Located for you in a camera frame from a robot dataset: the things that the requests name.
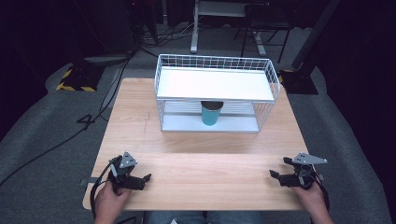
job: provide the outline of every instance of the box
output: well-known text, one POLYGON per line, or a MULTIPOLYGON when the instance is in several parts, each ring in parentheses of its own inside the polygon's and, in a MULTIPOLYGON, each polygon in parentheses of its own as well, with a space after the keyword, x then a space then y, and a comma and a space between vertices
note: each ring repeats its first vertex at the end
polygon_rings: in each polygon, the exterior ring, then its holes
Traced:
POLYGON ((159 56, 154 89, 162 131, 257 133, 280 91, 268 59, 159 56), (222 101, 218 121, 202 123, 201 101, 222 101))

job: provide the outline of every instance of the human hand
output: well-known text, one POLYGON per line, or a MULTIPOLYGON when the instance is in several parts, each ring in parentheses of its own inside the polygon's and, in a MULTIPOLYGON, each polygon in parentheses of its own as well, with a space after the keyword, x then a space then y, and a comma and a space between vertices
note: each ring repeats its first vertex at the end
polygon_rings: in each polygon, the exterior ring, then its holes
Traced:
POLYGON ((98 192, 95 199, 96 219, 94 223, 114 223, 131 195, 131 192, 131 189, 119 189, 116 194, 113 191, 111 182, 107 181, 105 186, 98 192))
POLYGON ((311 215, 315 224, 333 223, 332 218, 327 211, 326 203, 323 198, 323 192, 319 185, 314 182, 310 189, 300 187, 290 187, 300 199, 304 208, 311 215))

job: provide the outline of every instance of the teal cup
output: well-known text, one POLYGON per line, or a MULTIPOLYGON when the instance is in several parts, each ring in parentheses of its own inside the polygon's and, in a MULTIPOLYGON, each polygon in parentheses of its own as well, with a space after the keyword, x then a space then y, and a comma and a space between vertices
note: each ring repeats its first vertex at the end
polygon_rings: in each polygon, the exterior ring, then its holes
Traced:
POLYGON ((223 105, 224 103, 219 101, 201 101, 202 122, 208 126, 214 125, 218 121, 223 105))

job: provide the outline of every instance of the chair leg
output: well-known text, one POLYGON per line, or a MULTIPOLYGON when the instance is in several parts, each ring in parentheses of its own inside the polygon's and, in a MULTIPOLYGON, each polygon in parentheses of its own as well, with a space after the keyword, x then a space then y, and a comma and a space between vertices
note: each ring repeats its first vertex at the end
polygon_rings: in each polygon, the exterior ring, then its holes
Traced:
POLYGON ((279 59, 277 60, 278 63, 280 63, 280 59, 282 58, 282 55, 283 55, 283 50, 285 50, 286 42, 288 41, 288 37, 289 37, 289 33, 290 33, 290 29, 286 33, 285 41, 283 41, 282 50, 280 51, 279 59))
POLYGON ((236 32, 235 36, 233 37, 233 40, 235 40, 236 37, 239 35, 239 32, 241 32, 241 29, 242 29, 242 27, 240 26, 240 27, 238 28, 238 31, 236 32))
POLYGON ((270 42, 272 38, 277 34, 278 30, 274 31, 270 38, 268 38, 267 42, 270 42))
POLYGON ((245 45, 247 43, 248 28, 245 28, 244 42, 242 43, 241 58, 244 57, 245 45))

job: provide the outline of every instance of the wire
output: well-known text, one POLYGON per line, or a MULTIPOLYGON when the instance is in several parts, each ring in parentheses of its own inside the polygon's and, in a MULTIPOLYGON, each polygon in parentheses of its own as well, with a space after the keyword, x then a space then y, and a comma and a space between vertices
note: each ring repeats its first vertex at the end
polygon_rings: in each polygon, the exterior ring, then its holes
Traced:
POLYGON ((93 220, 96 219, 96 211, 95 211, 95 193, 97 188, 103 184, 104 182, 101 182, 102 177, 105 175, 108 167, 110 167, 110 165, 112 164, 112 162, 109 162, 108 165, 105 167, 105 169, 102 171, 102 173, 99 175, 99 177, 96 179, 95 183, 92 186, 91 189, 91 194, 90 194, 90 204, 91 204, 91 211, 92 211, 92 215, 93 215, 93 220))
MULTIPOLYGON (((111 95, 111 97, 110 97, 110 99, 109 99, 109 102, 111 102, 111 101, 113 100, 114 96, 116 95, 117 88, 118 88, 118 86, 120 85, 120 80, 121 80, 122 73, 123 73, 123 69, 122 69, 122 68, 125 67, 126 64, 127 64, 128 62, 129 62, 129 61, 126 61, 125 63, 123 63, 123 64, 121 65, 121 67, 120 67, 120 69, 119 69, 119 74, 118 74, 118 76, 113 80, 113 82, 112 82, 111 85, 110 85, 110 88, 108 88, 108 90, 107 90, 106 95, 108 95, 108 93, 110 92, 110 90, 111 90, 111 88, 113 87, 114 83, 116 83, 116 81, 118 80, 117 87, 115 88, 113 94, 111 95)), ((106 97, 103 98, 103 100, 102 100, 102 103, 101 103, 100 108, 99 108, 99 114, 100 114, 100 117, 101 117, 103 120, 105 120, 105 121, 108 122, 108 119, 105 119, 105 118, 103 117, 102 113, 101 113, 103 104, 105 103, 105 99, 106 99, 106 97)))
MULTIPOLYGON (((122 74, 123 71, 125 70, 126 65, 128 64, 129 61, 131 61, 131 59, 134 57, 134 54, 131 54, 131 56, 129 57, 129 59, 122 65, 122 69, 120 71, 120 73, 122 74)), ((119 78, 119 81, 117 83, 117 87, 120 85, 120 81, 121 78, 119 78)), ((96 115, 95 118, 93 118, 93 120, 89 121, 85 127, 81 128, 78 132, 72 134, 70 137, 68 137, 66 140, 62 141, 60 144, 56 145, 55 147, 52 147, 44 152, 42 152, 41 154, 35 156, 34 158, 32 158, 31 160, 27 161, 26 163, 24 163, 23 165, 21 165, 20 167, 18 167, 17 169, 15 169, 13 172, 11 172, 11 174, 9 174, 6 178, 4 178, 1 182, 0 182, 0 188, 12 177, 14 176, 18 171, 20 171, 21 169, 23 169, 24 167, 26 167, 27 165, 29 165, 30 163, 36 161, 37 159, 43 157, 44 155, 48 154, 49 152, 55 150, 58 147, 61 147, 62 145, 64 145, 65 143, 69 142, 70 140, 72 140, 73 138, 75 138, 76 136, 78 136, 79 134, 81 134, 83 131, 87 130, 87 128, 89 126, 91 126, 93 123, 95 123, 95 121, 102 116, 103 112, 105 112, 105 110, 108 108, 108 106, 111 103, 111 100, 113 99, 115 95, 115 92, 113 93, 113 95, 111 96, 111 99, 107 102, 106 106, 101 109, 98 113, 98 115, 96 115)))

